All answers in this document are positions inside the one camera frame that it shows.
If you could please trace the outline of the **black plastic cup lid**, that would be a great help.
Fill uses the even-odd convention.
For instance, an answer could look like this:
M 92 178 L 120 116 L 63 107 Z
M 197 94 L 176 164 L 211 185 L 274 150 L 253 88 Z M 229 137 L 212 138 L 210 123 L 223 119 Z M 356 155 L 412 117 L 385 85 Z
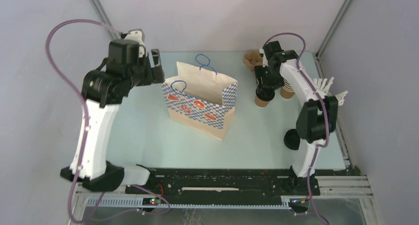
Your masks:
M 270 102 L 275 97 L 275 90 L 272 88 L 257 88 L 255 95 L 258 100 Z

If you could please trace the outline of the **blue checkered paper bag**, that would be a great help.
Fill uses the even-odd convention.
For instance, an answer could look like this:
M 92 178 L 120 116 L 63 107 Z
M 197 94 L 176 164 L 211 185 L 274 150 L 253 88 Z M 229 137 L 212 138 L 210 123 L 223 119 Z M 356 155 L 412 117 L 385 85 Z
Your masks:
M 238 81 L 211 67 L 177 62 L 162 91 L 172 120 L 223 140 L 234 118 Z

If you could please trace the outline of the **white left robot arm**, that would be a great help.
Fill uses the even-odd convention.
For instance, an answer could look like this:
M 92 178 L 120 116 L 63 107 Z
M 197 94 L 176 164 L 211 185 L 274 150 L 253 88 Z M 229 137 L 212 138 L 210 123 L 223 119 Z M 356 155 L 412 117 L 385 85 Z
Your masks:
M 79 143 L 72 163 L 61 169 L 60 176 L 92 192 L 110 192 L 135 184 L 148 194 L 156 187 L 148 168 L 114 165 L 106 159 L 106 153 L 115 116 L 130 90 L 164 82 L 160 51 L 147 51 L 133 40 L 111 41 L 108 50 L 99 67 L 83 79 Z

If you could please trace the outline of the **stack of black lids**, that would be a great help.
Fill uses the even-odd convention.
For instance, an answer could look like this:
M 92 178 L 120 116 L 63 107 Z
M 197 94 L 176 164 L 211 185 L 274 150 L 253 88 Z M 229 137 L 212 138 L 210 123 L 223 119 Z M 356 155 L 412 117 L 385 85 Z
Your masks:
M 299 149 L 300 137 L 296 129 L 290 129 L 285 133 L 284 144 L 290 150 L 297 151 Z

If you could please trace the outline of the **stack of brown paper cups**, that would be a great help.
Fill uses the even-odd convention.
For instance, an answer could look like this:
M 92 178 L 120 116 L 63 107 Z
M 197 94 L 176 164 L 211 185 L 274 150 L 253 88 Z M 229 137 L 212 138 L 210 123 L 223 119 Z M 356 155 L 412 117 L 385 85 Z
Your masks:
M 294 96 L 295 92 L 290 83 L 284 79 L 284 85 L 280 89 L 280 95 L 284 99 L 290 99 Z

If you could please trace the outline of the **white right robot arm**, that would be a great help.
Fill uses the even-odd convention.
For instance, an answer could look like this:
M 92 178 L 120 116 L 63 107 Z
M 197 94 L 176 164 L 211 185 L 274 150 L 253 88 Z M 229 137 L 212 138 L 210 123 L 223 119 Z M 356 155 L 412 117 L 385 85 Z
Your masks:
M 290 84 L 297 96 L 301 111 L 296 121 L 300 138 L 299 155 L 292 165 L 295 174 L 287 181 L 288 190 L 301 194 L 307 188 L 304 177 L 314 174 L 314 165 L 322 147 L 335 130 L 338 99 L 321 91 L 308 76 L 294 50 L 283 50 L 278 41 L 268 42 L 259 50 L 261 65 L 254 67 L 256 79 L 255 103 L 265 107 L 275 90 Z

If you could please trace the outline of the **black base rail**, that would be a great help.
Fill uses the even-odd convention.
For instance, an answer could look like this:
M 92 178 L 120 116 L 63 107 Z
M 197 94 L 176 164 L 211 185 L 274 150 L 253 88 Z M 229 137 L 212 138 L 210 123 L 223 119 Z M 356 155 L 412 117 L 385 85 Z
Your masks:
M 298 179 L 289 169 L 152 169 L 141 189 L 121 185 L 106 194 L 103 204 L 121 195 L 123 205 L 153 208 L 148 190 L 175 208 L 283 208 L 313 198 L 373 197 L 367 177 L 351 168 L 317 170 L 310 180 Z

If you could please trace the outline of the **brown pulp cup carrier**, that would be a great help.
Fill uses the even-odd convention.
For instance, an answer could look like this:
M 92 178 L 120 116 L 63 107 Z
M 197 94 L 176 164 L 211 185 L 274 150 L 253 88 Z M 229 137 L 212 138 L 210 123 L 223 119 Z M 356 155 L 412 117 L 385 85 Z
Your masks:
M 250 70 L 254 71 L 255 66 L 262 66 L 263 58 L 258 50 L 248 51 L 244 54 L 243 63 Z

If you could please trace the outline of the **brown paper cup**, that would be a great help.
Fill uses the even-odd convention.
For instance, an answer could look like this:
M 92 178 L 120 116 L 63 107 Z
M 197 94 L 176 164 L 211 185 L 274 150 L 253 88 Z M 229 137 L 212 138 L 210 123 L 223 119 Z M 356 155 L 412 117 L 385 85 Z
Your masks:
M 256 89 L 254 102 L 258 107 L 266 107 L 275 97 L 275 91 L 271 88 Z

